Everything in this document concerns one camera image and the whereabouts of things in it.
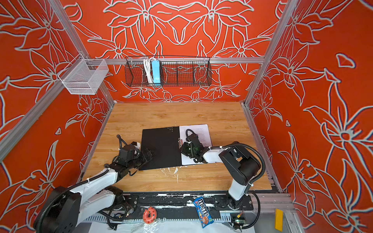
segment donut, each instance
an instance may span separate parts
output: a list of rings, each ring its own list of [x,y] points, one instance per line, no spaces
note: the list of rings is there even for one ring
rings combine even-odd
[[[147,208],[142,214],[142,219],[146,224],[153,223],[157,218],[157,211],[153,207]]]

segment m&m's package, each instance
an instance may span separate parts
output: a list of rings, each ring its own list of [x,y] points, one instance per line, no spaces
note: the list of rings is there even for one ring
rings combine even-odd
[[[206,207],[202,197],[196,198],[193,201],[195,208],[197,209],[198,216],[201,220],[202,228],[214,222],[211,218],[209,210]]]

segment red floral wall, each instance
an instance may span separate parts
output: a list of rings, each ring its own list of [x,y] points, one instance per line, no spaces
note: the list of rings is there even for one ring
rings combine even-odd
[[[77,51],[46,0],[0,1],[0,50],[1,140]]]
[[[53,188],[75,184],[108,110],[100,90],[58,95],[0,163],[0,232],[34,232]]]
[[[0,139],[77,55],[47,1],[0,1]],[[76,182],[109,105],[63,90],[0,163],[0,232],[34,232],[54,187]]]
[[[284,0],[61,0],[91,57],[143,55],[260,57],[285,8]],[[213,66],[212,86],[125,84],[123,66],[110,66],[105,84],[117,101],[241,101],[258,64]]]
[[[250,102],[307,232],[373,230],[371,22],[371,1],[300,1]]]

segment white wire basket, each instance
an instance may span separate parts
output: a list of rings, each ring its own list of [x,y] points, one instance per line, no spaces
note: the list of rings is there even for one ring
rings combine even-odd
[[[98,66],[88,66],[84,59],[77,59],[71,71],[59,78],[70,94],[94,95],[108,72],[105,59]]]

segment wooden tabletop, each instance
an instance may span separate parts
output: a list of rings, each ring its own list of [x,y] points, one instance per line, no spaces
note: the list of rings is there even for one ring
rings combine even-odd
[[[199,124],[208,124],[213,146],[238,141],[256,148],[241,104],[237,102],[117,103],[84,179],[102,171],[104,164],[110,164],[118,155],[117,134],[126,142],[141,142],[143,129]],[[125,192],[221,191],[228,190],[231,182],[232,176],[224,164],[213,163],[138,171],[134,176],[125,176],[114,186]],[[272,189],[267,173],[254,183],[252,189]]]

